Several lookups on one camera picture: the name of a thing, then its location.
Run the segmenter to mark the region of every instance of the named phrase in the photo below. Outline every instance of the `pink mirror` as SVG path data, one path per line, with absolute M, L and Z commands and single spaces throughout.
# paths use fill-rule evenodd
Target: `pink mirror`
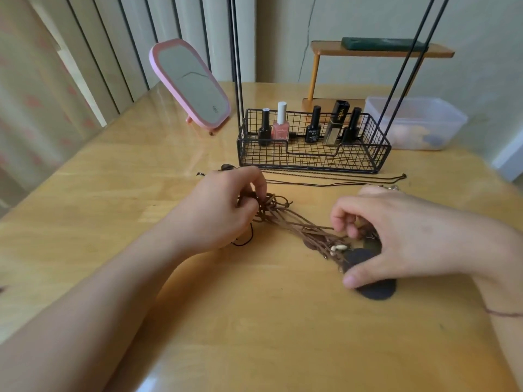
M 154 72 L 193 120 L 209 130 L 219 127 L 231 113 L 229 100 L 196 50 L 182 39 L 152 47 Z

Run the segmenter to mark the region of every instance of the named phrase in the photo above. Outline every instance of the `hand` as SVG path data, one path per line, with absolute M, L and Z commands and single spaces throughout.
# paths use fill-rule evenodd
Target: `hand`
M 502 283 L 523 275 L 522 263 L 515 259 L 521 257 L 521 235 L 496 220 L 370 185 L 357 197 L 340 198 L 330 213 L 334 229 L 346 230 L 351 238 L 359 236 L 358 218 L 373 224 L 383 248 L 380 255 L 347 271 L 343 284 L 348 288 L 447 273 Z
M 258 202 L 245 197 L 238 205 L 238 196 L 252 192 L 251 184 L 258 198 L 265 198 L 267 183 L 257 167 L 213 171 L 167 215 L 190 255 L 221 248 L 247 230 Z

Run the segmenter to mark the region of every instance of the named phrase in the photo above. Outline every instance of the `wooden table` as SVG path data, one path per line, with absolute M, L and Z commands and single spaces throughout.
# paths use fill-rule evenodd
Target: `wooden table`
M 330 112 L 333 107 L 336 99 L 347 100 L 350 104 L 351 109 L 354 107 L 365 107 L 365 98 L 350 98 L 347 95 L 333 98 L 314 98 L 314 88 L 316 86 L 316 78 L 318 75 L 318 67 L 320 66 L 320 56 L 359 56 L 359 57 L 402 57 L 405 58 L 408 52 L 404 51 L 352 51 L 346 49 L 341 41 L 311 41 L 311 50 L 314 54 L 314 62 L 312 64 L 312 73 L 311 73 L 311 83 L 309 85 L 309 95 L 302 100 L 301 109 L 302 111 L 312 112 L 312 109 L 315 105 L 321 106 L 324 112 Z M 450 59 L 454 57 L 455 52 L 446 46 L 434 44 L 429 44 L 429 48 L 425 55 L 423 56 L 422 62 L 419 64 L 414 78 L 419 72 L 419 69 L 422 67 L 423 60 L 425 59 Z M 412 58 L 419 57 L 419 52 L 412 52 Z
M 245 105 L 287 100 L 292 110 L 303 89 L 245 84 Z M 1 220 L 0 340 L 150 228 L 196 172 L 237 164 L 234 115 L 216 136 L 185 117 L 158 85 Z M 515 187 L 466 151 L 392 151 L 380 175 L 403 172 L 407 193 L 523 228 Z M 269 189 L 318 224 L 358 190 Z M 516 390 L 468 277 L 401 280 L 385 302 L 345 290 L 341 278 L 296 237 L 255 225 L 249 245 L 174 272 L 113 390 Z

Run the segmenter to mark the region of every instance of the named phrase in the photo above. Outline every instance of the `clear plastic box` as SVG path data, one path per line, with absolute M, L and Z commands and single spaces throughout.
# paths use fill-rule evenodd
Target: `clear plastic box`
M 369 97 L 365 111 L 376 122 L 387 98 Z M 383 116 L 380 128 L 389 125 L 398 99 L 392 99 Z M 439 98 L 404 98 L 387 138 L 392 148 L 406 150 L 441 150 L 468 121 L 468 117 L 448 102 Z

